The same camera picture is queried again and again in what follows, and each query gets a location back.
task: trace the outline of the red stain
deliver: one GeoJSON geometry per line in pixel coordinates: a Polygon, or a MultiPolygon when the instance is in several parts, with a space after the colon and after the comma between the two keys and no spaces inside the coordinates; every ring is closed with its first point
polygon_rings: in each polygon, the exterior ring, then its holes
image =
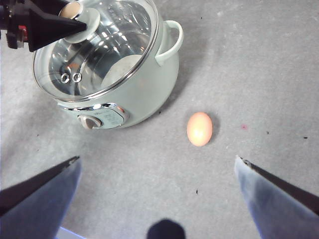
{"type": "Polygon", "coordinates": [[[241,125],[241,128],[242,128],[243,130],[247,130],[247,129],[248,129],[248,126],[247,126],[246,124],[242,124],[242,125],[241,125]]]}

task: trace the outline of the electric cooking pot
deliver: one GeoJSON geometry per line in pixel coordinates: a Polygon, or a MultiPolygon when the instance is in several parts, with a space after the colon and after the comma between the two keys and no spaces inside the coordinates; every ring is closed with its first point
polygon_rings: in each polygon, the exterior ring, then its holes
{"type": "Polygon", "coordinates": [[[34,55],[35,79],[59,107],[85,128],[110,129],[135,125],[163,105],[178,74],[179,23],[163,21],[152,0],[79,0],[60,16],[87,30],[34,55]]]}

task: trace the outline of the gray carpet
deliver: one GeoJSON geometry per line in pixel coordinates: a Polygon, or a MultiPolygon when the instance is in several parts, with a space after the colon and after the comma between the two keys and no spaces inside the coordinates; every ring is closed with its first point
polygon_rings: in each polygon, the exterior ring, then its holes
{"type": "Polygon", "coordinates": [[[27,47],[8,49],[2,34],[1,187],[80,155],[82,179],[63,223],[80,235],[142,239],[169,218],[187,239],[258,238],[236,154],[319,195],[319,3],[157,6],[184,28],[179,78],[161,114],[127,129],[83,129],[37,86],[27,47]],[[203,148],[186,136],[197,111],[215,123],[203,148]]]}

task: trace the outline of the chrome trim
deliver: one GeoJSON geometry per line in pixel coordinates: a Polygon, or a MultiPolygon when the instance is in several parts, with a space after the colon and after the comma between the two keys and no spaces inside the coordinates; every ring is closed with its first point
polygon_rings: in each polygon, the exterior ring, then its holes
{"type": "Polygon", "coordinates": [[[123,123],[121,125],[119,125],[118,127],[124,125],[127,122],[127,120],[129,119],[129,117],[130,117],[130,114],[125,109],[123,109],[122,107],[118,106],[116,103],[95,104],[94,106],[82,107],[82,108],[69,108],[69,107],[62,106],[60,104],[58,104],[58,106],[60,108],[62,108],[63,110],[65,110],[65,111],[78,112],[79,114],[83,114],[85,112],[99,111],[99,110],[102,110],[102,109],[113,110],[113,111],[115,111],[117,114],[119,114],[123,118],[123,123]]]}
{"type": "Polygon", "coordinates": [[[69,107],[64,107],[62,105],[58,105],[58,106],[63,108],[66,111],[83,112],[83,111],[96,111],[100,109],[114,109],[117,105],[115,103],[95,104],[94,106],[82,107],[82,108],[69,108],[69,107]]]}
{"type": "Polygon", "coordinates": [[[61,102],[66,102],[66,103],[76,103],[76,102],[86,102],[92,99],[96,99],[99,98],[115,89],[117,89],[119,86],[121,86],[122,84],[124,84],[127,80],[129,80],[131,77],[133,77],[136,72],[141,68],[141,66],[143,65],[143,63],[147,60],[147,58],[149,57],[149,55],[151,54],[151,51],[153,50],[153,47],[155,46],[159,31],[160,31],[160,18],[159,18],[159,11],[155,5],[155,3],[153,2],[153,0],[147,0],[147,2],[149,2],[149,4],[153,7],[153,10],[156,14],[156,28],[155,28],[155,32],[154,32],[154,36],[152,39],[150,39],[150,44],[148,45],[147,49],[145,50],[144,55],[141,57],[141,59],[139,60],[139,62],[135,65],[134,68],[132,68],[126,75],[124,75],[121,79],[119,79],[111,88],[106,88],[104,90],[101,90],[99,92],[95,92],[93,94],[90,94],[88,96],[85,96],[81,99],[78,99],[76,101],[67,101],[64,99],[60,99],[57,98],[56,96],[52,95],[51,93],[49,93],[48,91],[46,91],[43,87],[41,87],[38,83],[38,81],[36,80],[35,77],[35,72],[34,72],[34,61],[35,61],[35,56],[36,56],[36,51],[33,55],[33,78],[35,79],[36,83],[40,86],[40,88],[46,92],[47,94],[51,95],[54,99],[59,100],[61,102]]]}

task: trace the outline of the stainless steel inner pot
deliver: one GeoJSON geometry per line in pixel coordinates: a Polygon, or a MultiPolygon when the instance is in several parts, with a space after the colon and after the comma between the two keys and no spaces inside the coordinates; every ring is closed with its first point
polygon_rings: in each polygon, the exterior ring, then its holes
{"type": "Polygon", "coordinates": [[[147,56],[157,27],[156,7],[147,0],[79,2],[99,11],[97,30],[80,43],[61,39],[34,57],[38,84],[63,101],[82,100],[117,85],[147,56]]]}

